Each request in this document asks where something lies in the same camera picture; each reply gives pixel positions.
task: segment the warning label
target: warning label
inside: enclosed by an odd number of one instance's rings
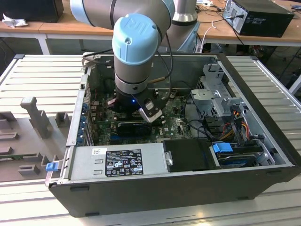
[[[105,175],[120,177],[143,174],[141,150],[107,151]]]

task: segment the gray holder block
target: gray holder block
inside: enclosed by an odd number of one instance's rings
[[[11,112],[0,112],[0,119],[6,119],[7,121],[17,121]]]
[[[12,129],[7,119],[0,119],[0,129]]]
[[[13,151],[12,147],[0,147],[0,155],[12,154]]]
[[[67,112],[56,113],[55,121],[58,128],[70,126],[70,120]]]
[[[49,120],[47,119],[48,123],[45,121],[46,114],[45,112],[40,113],[36,103],[37,99],[35,97],[24,97],[20,106],[28,112],[32,125],[37,129],[41,138],[44,139],[49,136],[49,131],[47,129]]]
[[[42,161],[43,156],[41,155],[41,153],[36,153],[32,156],[24,156],[23,159],[24,161]]]
[[[18,172],[22,176],[31,176],[31,175],[38,175],[40,173],[39,168],[36,165],[22,165],[19,166]]]
[[[46,167],[47,163],[50,163],[49,159],[47,158],[47,156],[43,156],[42,158],[42,162],[41,162],[41,167]]]
[[[48,126],[49,125],[49,118],[47,117],[45,111],[39,111],[39,113],[40,113],[40,116],[42,118],[43,124]],[[29,119],[29,122],[31,123],[32,127],[36,128],[31,119]]]
[[[0,129],[12,129],[9,122],[16,121],[11,112],[0,112]]]
[[[0,141],[17,140],[19,135],[17,133],[0,133]]]

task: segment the black cable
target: black cable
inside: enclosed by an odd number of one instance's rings
[[[164,64],[164,67],[166,68],[166,70],[167,70],[167,74],[169,74],[169,68],[168,68],[168,66],[167,66],[167,63],[165,62],[165,60],[163,59],[163,57],[161,56],[161,54],[159,53],[159,51],[157,51],[157,54],[158,54],[158,56],[159,56],[159,58],[161,59],[161,61],[162,61],[162,63]]]
[[[235,19],[235,18],[236,18],[236,17],[234,17],[234,18],[232,19],[231,27],[232,27],[232,29],[233,29],[233,31],[234,31],[236,37],[238,38],[238,40],[239,40],[239,41],[241,42],[241,44],[243,44],[243,46],[244,46],[244,43],[243,43],[242,40],[239,38],[239,36],[236,34],[236,31],[235,31],[235,29],[234,29],[234,27],[233,27],[233,22],[234,22],[234,19]]]
[[[95,53],[89,53],[89,54],[83,55],[83,59],[87,60],[89,62],[96,63],[96,64],[106,65],[105,62],[101,62],[101,61],[98,61],[98,60],[89,59],[88,57],[95,56],[97,54],[107,53],[107,52],[110,52],[110,51],[112,51],[112,49],[107,49],[107,50],[99,51],[99,52],[95,52]]]
[[[201,37],[200,37],[200,35],[197,33],[197,37],[198,37],[198,39],[200,40],[200,42],[201,42],[201,44],[203,43],[202,42],[202,39],[201,39]]]
[[[170,77],[171,73],[173,72],[174,69],[174,56],[171,50],[171,45],[170,45],[170,41],[169,41],[169,37],[168,34],[166,33],[166,40],[168,43],[168,48],[169,48],[169,53],[170,53],[170,69],[169,69],[169,73],[167,76],[165,76],[165,79],[167,79],[168,77]]]
[[[13,54],[15,54],[16,55],[16,52],[15,51],[13,51],[13,49],[4,41],[4,39],[3,38],[0,38],[1,39],[1,41],[10,49],[10,51],[12,51],[13,52]]]
[[[6,63],[6,56],[7,56],[6,51],[5,51],[5,49],[1,45],[0,45],[0,48],[2,49],[2,51],[4,53],[4,63],[5,63],[5,66],[8,66],[8,64]]]
[[[216,23],[216,22],[220,22],[220,21],[223,21],[223,20],[228,20],[228,19],[235,19],[235,18],[238,18],[240,16],[235,16],[233,18],[224,18],[224,19],[220,19],[220,20],[214,20],[213,22]],[[200,21],[201,23],[212,23],[212,21]]]
[[[204,131],[201,131],[200,129],[198,129],[198,128],[196,128],[195,126],[191,125],[191,123],[192,123],[193,121],[198,121],[199,123],[202,123],[201,120],[194,119],[194,120],[191,120],[191,121],[187,122],[187,124],[188,124],[191,128],[195,129],[198,133],[200,132],[200,133],[202,133],[202,134],[204,134],[204,135],[207,136],[207,134],[206,134]]]
[[[301,50],[301,47],[299,47],[299,49],[297,50],[297,52],[295,53],[295,55],[293,56],[293,58],[291,59],[291,61],[287,64],[287,66],[285,67],[285,69],[282,71],[279,80],[283,77],[284,73],[286,72],[286,70],[288,69],[288,67],[291,65],[291,63],[293,62],[293,60],[296,58],[296,56],[298,55],[299,51]]]
[[[187,95],[186,101],[185,101],[184,106],[183,106],[183,119],[184,119],[185,123],[188,123],[187,118],[186,118],[186,106],[187,106],[187,103],[188,103],[188,100],[189,100],[190,97],[191,96],[190,96],[190,93],[189,93]]]
[[[197,35],[196,35],[196,45],[195,45],[195,47],[194,47],[194,52],[197,51],[197,47],[198,47],[198,33],[197,33]]]
[[[208,14],[207,12],[216,12],[216,13],[219,13],[219,12],[222,12],[222,10],[219,8],[218,10],[212,10],[212,9],[207,9],[203,6],[200,6],[200,5],[197,5],[196,6],[196,12],[197,13],[200,13],[200,12],[205,12],[206,14]]]

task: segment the table leg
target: table leg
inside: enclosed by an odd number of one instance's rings
[[[289,91],[291,94],[295,94],[301,87],[301,76],[295,81],[295,83],[290,87]]]
[[[79,46],[81,51],[86,51],[84,46],[84,41],[82,39],[79,40]]]
[[[44,55],[50,55],[51,54],[51,49],[49,48],[47,44],[47,37],[45,34],[38,34],[36,37],[39,41],[41,50]]]

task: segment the perforated metal surface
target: perforated metal surface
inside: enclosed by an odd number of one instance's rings
[[[81,76],[81,57],[27,55],[14,59],[0,77],[0,113],[11,112],[17,121],[10,128],[1,128],[0,134],[17,133],[18,139],[0,140],[0,148],[12,148],[13,155],[40,153],[52,161],[62,159],[66,149],[69,127],[58,127],[55,115],[67,112],[73,115]],[[29,121],[29,115],[20,106],[23,97],[36,97],[37,108],[44,110],[49,119],[49,136],[41,136]],[[34,164],[40,169],[37,175],[20,175],[20,165]],[[46,177],[41,160],[3,161],[0,163],[0,181],[42,179]]]
[[[301,153],[300,103],[277,81],[260,61],[250,57],[228,57],[232,65],[265,107],[292,145]],[[229,83],[237,97],[239,93]]]

